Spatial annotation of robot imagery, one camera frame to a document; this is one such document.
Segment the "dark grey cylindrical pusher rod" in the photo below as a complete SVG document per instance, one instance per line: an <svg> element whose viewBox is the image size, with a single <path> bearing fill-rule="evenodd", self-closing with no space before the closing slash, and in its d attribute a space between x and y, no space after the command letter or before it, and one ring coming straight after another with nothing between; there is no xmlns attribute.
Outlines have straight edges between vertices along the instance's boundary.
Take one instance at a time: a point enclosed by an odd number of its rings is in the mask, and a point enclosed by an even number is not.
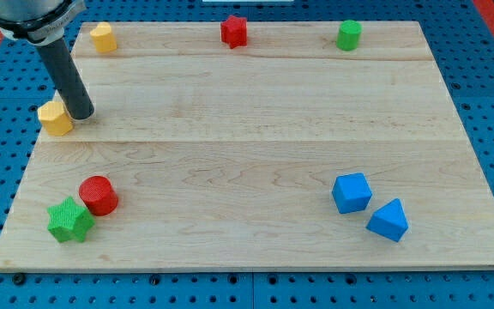
<svg viewBox="0 0 494 309"><path fill-rule="evenodd" d="M94 113L85 85L63 38L48 45L37 46L41 57L68 114L75 120L85 120Z"/></svg>

